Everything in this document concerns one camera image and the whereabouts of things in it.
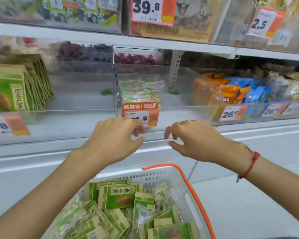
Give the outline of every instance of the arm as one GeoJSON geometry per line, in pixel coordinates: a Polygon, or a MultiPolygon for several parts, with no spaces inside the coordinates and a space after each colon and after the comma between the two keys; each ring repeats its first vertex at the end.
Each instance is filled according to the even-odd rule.
{"type": "MultiPolygon", "coordinates": [[[[238,175],[243,175],[251,164],[251,155],[244,144],[222,136],[205,121],[175,123],[166,129],[164,138],[167,139],[170,134],[174,140],[178,137],[183,140],[183,145],[169,142],[183,156],[216,163],[238,175]]],[[[246,179],[299,221],[298,175],[260,157],[246,179]]]]}
{"type": "Polygon", "coordinates": [[[144,131],[140,120],[99,122],[85,144],[70,152],[47,179],[0,217],[0,239],[39,239],[85,183],[143,144],[143,137],[131,141],[131,134],[138,136],[138,129],[144,131]]]}

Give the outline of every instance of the shopping basket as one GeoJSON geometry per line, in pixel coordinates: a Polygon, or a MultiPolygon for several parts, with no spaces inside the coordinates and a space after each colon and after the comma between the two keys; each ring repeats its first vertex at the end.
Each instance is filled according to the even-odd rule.
{"type": "Polygon", "coordinates": [[[171,185],[172,200],[179,207],[181,222],[194,220],[199,238],[216,239],[203,205],[178,165],[159,164],[140,169],[98,174],[90,182],[125,178],[131,178],[132,183],[142,183],[147,188],[154,188],[157,183],[168,181],[171,185]]]}

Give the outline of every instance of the floor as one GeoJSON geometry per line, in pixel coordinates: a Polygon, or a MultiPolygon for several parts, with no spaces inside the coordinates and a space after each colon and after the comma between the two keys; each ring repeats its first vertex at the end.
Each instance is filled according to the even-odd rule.
{"type": "MultiPolygon", "coordinates": [[[[286,166],[299,174],[299,162],[286,166]]],[[[217,239],[299,237],[299,222],[246,180],[227,176],[192,184],[217,239]]]]}

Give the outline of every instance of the red string bracelet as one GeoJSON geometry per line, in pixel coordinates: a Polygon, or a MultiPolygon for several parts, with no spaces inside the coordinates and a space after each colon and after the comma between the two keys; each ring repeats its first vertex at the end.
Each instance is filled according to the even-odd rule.
{"type": "Polygon", "coordinates": [[[251,155],[251,165],[249,166],[249,168],[247,169],[247,171],[245,172],[245,174],[243,176],[240,176],[240,175],[237,176],[236,183],[238,183],[238,181],[240,179],[246,178],[246,176],[248,175],[248,173],[251,171],[252,167],[254,166],[255,162],[260,157],[260,154],[258,152],[251,151],[250,148],[247,146],[246,146],[246,148],[248,149],[248,151],[250,152],[250,155],[251,155]]]}

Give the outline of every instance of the orange basket handle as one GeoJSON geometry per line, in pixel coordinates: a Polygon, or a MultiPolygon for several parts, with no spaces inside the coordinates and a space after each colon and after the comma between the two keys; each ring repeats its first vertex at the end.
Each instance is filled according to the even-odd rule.
{"type": "Polygon", "coordinates": [[[199,200],[199,197],[197,196],[195,190],[192,188],[191,184],[187,181],[182,169],[177,165],[177,164],[174,164],[174,163],[166,163],[166,164],[157,164],[157,165],[153,165],[153,166],[149,166],[149,167],[144,167],[143,169],[144,170],[147,170],[147,169],[154,169],[154,168],[160,168],[160,167],[167,167],[167,166],[173,166],[175,167],[176,169],[178,169],[178,171],[180,172],[180,174],[182,175],[183,177],[183,180],[184,182],[186,183],[187,187],[189,188],[189,190],[191,191],[197,205],[198,205],[198,208],[205,220],[205,223],[207,225],[207,228],[209,230],[209,233],[210,233],[210,236],[212,239],[216,239],[216,236],[215,236],[215,233],[214,233],[214,230],[211,226],[211,223],[210,223],[210,220],[208,218],[208,215],[203,207],[203,205],[201,204],[201,201],[199,200]]]}

